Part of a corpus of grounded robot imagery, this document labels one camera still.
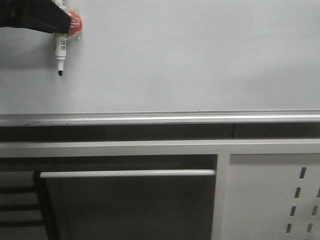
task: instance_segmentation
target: door handle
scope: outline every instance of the door handle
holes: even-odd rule
[[[214,176],[212,169],[176,170],[116,170],[116,171],[52,171],[41,172],[42,179],[57,178],[106,178],[106,177],[159,177],[159,176]]]

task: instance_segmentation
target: metal frame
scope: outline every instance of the metal frame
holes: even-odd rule
[[[0,114],[0,127],[292,122],[320,122],[320,110]]]
[[[317,154],[320,139],[167,140],[2,143],[0,158],[141,155],[217,155],[212,239],[222,239],[230,156],[233,154]]]

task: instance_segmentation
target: whiteboard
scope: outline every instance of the whiteboard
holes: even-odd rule
[[[319,0],[69,0],[52,34],[0,28],[0,114],[320,109]]]

